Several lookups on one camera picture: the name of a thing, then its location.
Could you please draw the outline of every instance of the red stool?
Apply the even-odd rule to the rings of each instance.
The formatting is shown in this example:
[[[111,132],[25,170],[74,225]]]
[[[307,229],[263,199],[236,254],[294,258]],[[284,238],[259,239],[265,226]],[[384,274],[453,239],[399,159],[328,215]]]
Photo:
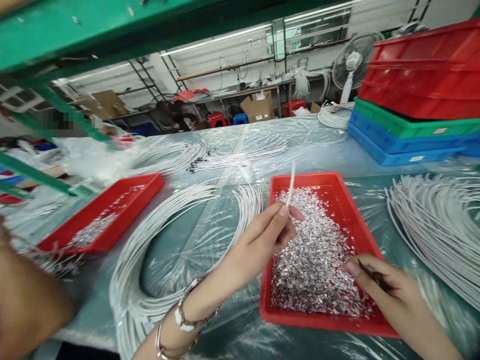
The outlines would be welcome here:
[[[208,115],[208,121],[210,122],[211,128],[221,128],[224,126],[228,126],[227,121],[224,118],[224,115],[221,113]]]
[[[286,103],[285,115],[287,118],[291,117],[294,110],[301,107],[307,108],[307,102],[305,100],[293,100]]]

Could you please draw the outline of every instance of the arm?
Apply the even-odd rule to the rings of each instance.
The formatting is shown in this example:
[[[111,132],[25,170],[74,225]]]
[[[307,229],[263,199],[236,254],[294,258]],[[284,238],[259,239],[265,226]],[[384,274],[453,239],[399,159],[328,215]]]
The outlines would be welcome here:
[[[0,217],[0,359],[18,359],[75,315],[67,292],[10,246]]]
[[[183,303],[186,320],[197,322],[208,318],[230,295],[262,273],[272,254],[285,248],[297,235],[289,212],[298,220],[305,219],[297,209],[287,209],[280,202],[254,218],[220,265],[187,296]],[[160,343],[166,349],[166,356],[178,359],[188,351],[199,331],[180,330],[174,310],[163,320]],[[158,325],[140,346],[134,360],[157,360],[157,330]]]
[[[357,265],[357,259],[383,274],[385,282],[393,289],[383,291]],[[369,254],[354,256],[342,266],[342,270],[355,278],[356,284],[372,297],[391,327],[423,359],[462,359],[442,325],[430,312],[417,284],[406,272]]]

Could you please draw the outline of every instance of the green plastic crate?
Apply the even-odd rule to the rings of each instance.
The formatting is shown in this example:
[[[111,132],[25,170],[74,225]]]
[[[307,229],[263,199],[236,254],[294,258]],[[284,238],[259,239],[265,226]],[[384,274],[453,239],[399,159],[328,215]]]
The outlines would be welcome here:
[[[355,110],[399,139],[469,135],[480,131],[480,119],[410,122],[371,102],[355,98]]]

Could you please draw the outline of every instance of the wall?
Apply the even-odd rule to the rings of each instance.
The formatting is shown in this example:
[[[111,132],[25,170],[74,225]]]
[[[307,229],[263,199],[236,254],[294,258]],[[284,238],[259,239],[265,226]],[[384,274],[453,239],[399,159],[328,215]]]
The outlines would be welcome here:
[[[349,20],[347,36],[361,33],[368,30],[385,30],[405,24],[415,6],[415,0],[364,0],[358,1],[352,5]],[[431,0],[428,11],[424,18],[424,23],[432,29],[441,26],[458,23],[470,18],[473,11],[478,6],[480,0]],[[415,16],[419,17],[427,0],[420,0]],[[178,68],[180,75],[188,75],[205,70],[215,69],[220,66],[225,67],[228,62],[232,64],[242,63],[246,55],[252,59],[268,56],[267,51],[267,30],[260,29],[248,34],[231,37],[226,40],[214,42],[205,46],[197,47],[185,52],[179,52],[171,55],[173,64],[170,63],[168,56],[164,57],[169,66]],[[293,66],[298,59],[308,57],[308,69],[318,69],[331,65],[335,60],[343,45],[323,48],[311,52],[305,52],[300,55],[287,57],[287,66]],[[176,93],[177,84],[173,81],[171,73],[165,66],[160,54],[155,53],[150,56],[150,60],[145,64],[154,78],[156,84],[162,92]],[[274,61],[264,61],[248,66],[248,73],[242,82],[249,83],[258,79],[261,73],[266,78],[275,72],[283,72],[285,64]],[[245,68],[241,69],[242,75],[245,75]],[[185,82],[190,90],[207,88],[216,90],[238,84],[237,73],[235,71],[223,71]],[[114,91],[124,91],[126,88],[138,88],[143,86],[137,74],[130,65],[114,68],[99,74],[81,78],[73,81],[72,85],[80,93],[91,93],[101,90],[113,89]],[[322,81],[312,83],[312,94],[319,94]],[[152,96],[148,90],[139,91],[121,97],[127,106],[135,108],[152,101]],[[208,104],[210,110],[221,110],[218,103]]]

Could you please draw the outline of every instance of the silver bracelet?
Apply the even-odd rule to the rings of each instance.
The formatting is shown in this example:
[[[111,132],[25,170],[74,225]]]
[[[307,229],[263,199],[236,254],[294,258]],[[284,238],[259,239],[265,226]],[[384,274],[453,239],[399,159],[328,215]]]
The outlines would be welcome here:
[[[186,291],[185,291],[185,295],[183,295],[183,297],[181,298],[181,300],[176,303],[175,305],[173,305],[171,307],[171,309],[166,313],[166,315],[163,317],[163,319],[160,321],[160,324],[158,325],[158,330],[156,331],[156,337],[155,337],[155,349],[156,349],[156,357],[158,359],[161,359],[161,360],[173,360],[172,358],[170,357],[167,357],[165,355],[165,351],[167,350],[165,348],[165,346],[163,346],[161,343],[160,343],[160,332],[162,331],[162,325],[164,323],[164,320],[165,318],[167,317],[168,314],[170,314],[170,312],[172,311],[173,308],[176,307],[175,309],[175,313],[174,313],[174,317],[175,317],[175,322],[177,323],[177,325],[180,326],[180,329],[183,330],[183,331],[186,331],[186,332],[191,332],[193,331],[194,329],[198,329],[198,328],[203,328],[204,326],[206,326],[210,320],[219,312],[219,309],[220,309],[220,306],[216,308],[215,312],[203,319],[203,320],[200,320],[200,321],[188,321],[185,319],[184,317],[184,309],[183,309],[183,305],[184,305],[184,301],[185,299],[187,298],[187,296],[192,292],[193,289],[195,289],[195,287],[200,284],[204,279],[206,278],[206,276],[204,277],[197,277],[195,278],[191,284],[186,288]],[[197,344],[198,340],[199,340],[199,337],[200,337],[200,331],[198,332],[195,340],[193,341],[193,343],[188,347],[188,350],[186,351],[186,353],[189,353],[192,348]]]
[[[168,357],[165,355],[165,351],[167,350],[165,346],[162,345],[160,342],[160,332],[162,331],[162,325],[164,323],[165,317],[160,321],[160,324],[158,325],[158,330],[156,331],[156,337],[155,337],[155,349],[156,349],[156,357],[157,359],[161,360],[174,360],[171,357]],[[187,351],[185,353],[189,353],[192,348],[197,344],[197,341],[199,340],[200,333],[196,336],[195,340],[191,343],[191,345],[188,347]]]
[[[183,330],[185,332],[191,332],[191,331],[193,331],[195,329],[198,329],[198,328],[201,329],[201,328],[205,327],[210,322],[210,320],[212,320],[212,318],[215,315],[217,315],[217,313],[219,312],[220,306],[216,308],[215,312],[212,315],[210,315],[209,317],[207,317],[203,320],[188,321],[187,319],[185,319],[185,315],[184,315],[185,299],[192,292],[192,290],[195,289],[205,278],[206,278],[206,276],[197,277],[197,278],[193,279],[191,284],[186,288],[185,295],[183,295],[181,300],[178,302],[178,305],[175,309],[174,315],[175,315],[175,322],[178,326],[180,326],[180,330]]]

